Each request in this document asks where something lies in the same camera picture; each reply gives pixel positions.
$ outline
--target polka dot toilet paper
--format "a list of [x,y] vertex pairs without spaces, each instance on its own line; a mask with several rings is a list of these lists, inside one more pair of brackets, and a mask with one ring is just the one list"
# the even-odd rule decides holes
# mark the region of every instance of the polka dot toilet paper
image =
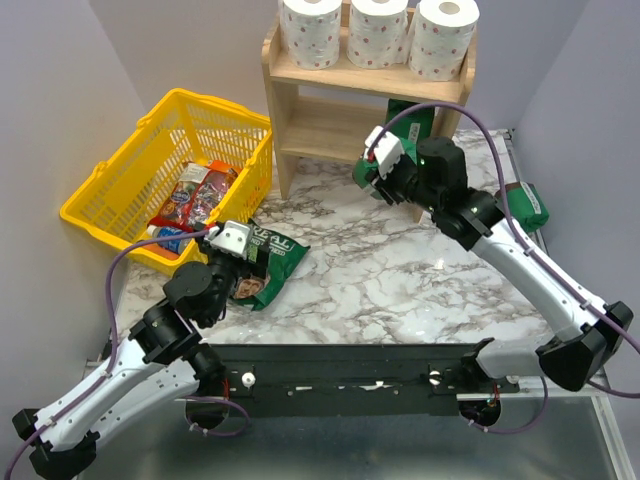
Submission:
[[341,6],[341,0],[283,1],[281,28],[294,65],[319,70],[338,61]]
[[347,57],[362,68],[406,61],[408,0],[352,0]]
[[479,16],[473,0],[422,0],[411,22],[409,68],[425,80],[453,79]]

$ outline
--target gray wall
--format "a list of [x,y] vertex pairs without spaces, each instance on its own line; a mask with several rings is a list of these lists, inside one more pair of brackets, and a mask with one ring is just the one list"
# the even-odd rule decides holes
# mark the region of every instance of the gray wall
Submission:
[[[260,47],[276,0],[90,3],[145,107],[167,90],[184,87],[267,113]],[[513,127],[586,0],[564,0],[561,7],[557,0],[478,4],[478,68],[470,106],[491,127]]]
[[[0,13],[0,465],[11,417],[81,378],[107,334],[113,252],[58,209],[135,128],[142,104],[85,0],[9,0]],[[14,479],[35,478],[26,457]]]
[[[609,301],[640,315],[640,3],[591,0],[528,106],[514,139],[527,179],[551,212],[551,255]],[[631,332],[640,337],[636,318]],[[624,345],[612,386],[640,391],[640,358]],[[640,475],[640,403],[613,400]]]

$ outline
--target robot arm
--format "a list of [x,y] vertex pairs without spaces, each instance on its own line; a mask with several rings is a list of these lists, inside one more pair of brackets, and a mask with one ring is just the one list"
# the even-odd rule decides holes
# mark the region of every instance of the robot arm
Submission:
[[[488,192],[467,185],[464,152],[447,138],[428,138],[417,145],[417,162],[404,153],[400,140],[387,132],[373,151],[381,131],[365,141],[365,152],[354,169],[354,180],[365,191],[390,205],[404,201],[431,213],[448,237],[474,252],[502,273],[538,309],[552,336],[518,342],[491,339],[477,352],[479,374],[546,374],[561,387],[577,391],[616,351],[620,339],[611,327],[586,309],[593,306],[627,329],[633,314],[622,302],[607,305],[580,286],[544,252],[528,241],[516,241],[501,206]],[[557,274],[586,299],[571,296],[556,278],[534,260],[532,253],[555,267]]]
[[[250,275],[266,278],[269,245],[251,242],[251,226],[226,222],[197,239],[207,264],[189,262],[163,287],[166,298],[149,308],[109,361],[62,398],[40,410],[25,409],[13,418],[23,440],[48,425],[30,455],[36,472],[48,479],[68,479],[84,470],[103,446],[142,413],[165,402],[221,387],[224,366],[213,347],[191,324],[213,326],[224,317],[226,302],[238,283]],[[86,392],[102,384],[56,423],[51,418]]]

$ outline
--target yellow basket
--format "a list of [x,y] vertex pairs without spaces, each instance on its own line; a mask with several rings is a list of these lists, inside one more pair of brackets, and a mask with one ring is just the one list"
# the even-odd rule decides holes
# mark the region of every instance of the yellow basket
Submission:
[[[188,162],[221,160],[242,172],[209,221],[246,222],[271,188],[271,156],[268,117],[220,98],[171,90],[109,161],[94,168],[60,216],[123,250],[148,238],[147,222]],[[206,260],[194,241],[176,260],[144,248],[129,257],[167,275],[185,262]]]

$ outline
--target marble countertop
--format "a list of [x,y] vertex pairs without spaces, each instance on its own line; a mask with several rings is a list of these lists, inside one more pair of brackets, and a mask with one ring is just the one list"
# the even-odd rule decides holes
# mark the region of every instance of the marble countertop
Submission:
[[[461,131],[455,140],[466,152],[470,185],[495,192],[482,135]],[[494,140],[514,181],[501,134]],[[418,225],[408,206],[369,197],[349,165],[301,159],[290,198],[272,191],[254,218],[311,249],[269,307],[230,306],[225,320],[201,331],[210,343],[451,343],[547,331],[501,274],[426,216]],[[129,264],[117,309],[121,337],[163,297],[167,279]]]

